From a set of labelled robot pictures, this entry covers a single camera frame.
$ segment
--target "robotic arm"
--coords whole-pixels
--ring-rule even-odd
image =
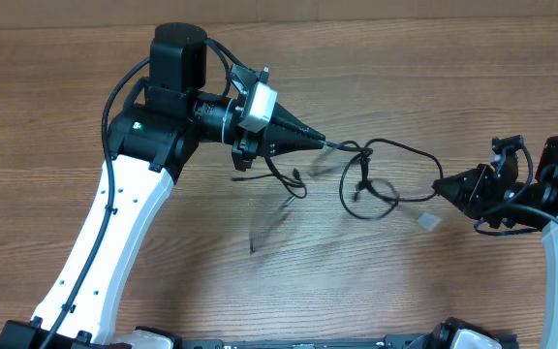
[[[221,95],[201,91],[205,85],[208,47],[219,54],[226,66],[228,85]],[[223,53],[234,63],[230,69]],[[137,327],[131,334],[114,336],[119,301],[141,242],[199,142],[230,145],[234,167],[240,171],[251,168],[258,156],[263,157],[272,174],[284,185],[290,178],[278,173],[271,157],[327,145],[323,134],[276,103],[277,92],[267,84],[267,68],[254,71],[245,67],[226,48],[208,39],[199,27],[183,23],[158,26],[149,63],[149,77],[137,81],[122,112],[108,128],[106,149],[114,184],[112,205],[106,161],[96,198],[64,269],[36,308],[30,323],[9,321],[6,324],[0,335],[0,349],[518,348],[514,335],[497,337],[453,318],[432,333],[390,334],[381,339],[339,342],[183,341],[171,333],[143,327]],[[227,96],[230,84],[238,91],[236,98]],[[136,104],[142,90],[144,103]],[[501,223],[507,226],[520,223],[543,230],[548,284],[542,348],[553,349],[558,348],[558,223],[511,207],[523,204],[558,215],[558,138],[546,143],[538,168],[539,181],[530,186],[515,182],[515,153],[521,148],[526,149],[521,138],[495,139],[494,169],[479,165],[469,172],[437,180],[433,187],[469,217],[483,220],[494,228]],[[508,202],[501,206],[509,197],[514,197],[515,204]],[[63,312],[63,322],[57,324],[82,275],[105,215],[110,219],[102,244],[74,302]]]

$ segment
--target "beige wall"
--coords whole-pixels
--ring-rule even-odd
[[[558,0],[0,0],[0,29],[466,16],[558,16]]]

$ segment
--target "wooden tabletop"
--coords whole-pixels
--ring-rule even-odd
[[[204,28],[249,66],[268,66],[279,102],[329,140],[386,137],[433,153],[453,175],[487,163],[492,137],[524,135],[537,164],[558,135],[558,17]],[[29,320],[61,271],[96,190],[102,108],[152,37],[151,26],[0,31],[0,331]],[[218,92],[224,77],[210,53],[208,65],[205,89]],[[375,151],[372,177],[405,197],[430,193],[429,160]],[[430,332],[456,316],[537,348],[539,234],[479,236],[440,198],[355,220],[338,200],[340,172],[310,175],[315,151],[276,158],[286,173],[299,167],[310,191],[281,210],[288,195],[278,181],[230,181],[241,175],[230,152],[203,144],[186,165],[129,277],[120,333],[380,337]],[[265,173],[258,160],[247,174]],[[350,174],[349,190],[356,181]],[[434,232],[417,223],[425,210],[443,217]]]

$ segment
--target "table surface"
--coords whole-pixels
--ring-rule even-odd
[[[487,163],[492,137],[524,135],[537,163],[558,135],[558,17],[205,29],[251,67],[270,67],[279,102],[329,140],[390,138],[435,154],[452,175]],[[0,31],[0,330],[28,320],[62,269],[95,194],[104,102],[152,37],[150,26]],[[209,54],[208,65],[206,90],[218,92],[219,61]],[[406,197],[430,192],[427,159],[375,149],[373,177]],[[309,175],[313,151],[276,158],[284,172],[299,167],[310,191],[281,210],[276,180],[230,181],[240,175],[230,152],[203,144],[186,165],[129,277],[120,333],[380,337],[456,316],[538,346],[539,234],[479,236],[440,198],[355,220],[338,200],[340,173]],[[248,174],[266,172],[258,160]],[[425,210],[443,217],[434,232],[417,223]]]

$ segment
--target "wooden table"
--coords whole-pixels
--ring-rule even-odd
[[[558,17],[205,29],[251,67],[270,67],[279,102],[330,140],[387,137],[435,154],[452,175],[487,163],[491,137],[524,135],[537,163],[558,135]],[[104,102],[152,37],[150,26],[0,31],[0,330],[28,320],[63,267],[96,190]],[[218,92],[219,61],[208,64],[206,90]],[[308,174],[316,155],[276,163]],[[436,176],[427,159],[388,146],[372,168],[406,197],[429,193]],[[258,160],[248,174],[266,172]],[[452,315],[538,346],[539,234],[479,236],[442,199],[358,221],[339,204],[340,173],[305,175],[310,196],[281,211],[279,182],[234,175],[219,144],[186,165],[133,267],[119,332],[379,337],[429,332]],[[424,210],[444,218],[432,233],[417,224]]]

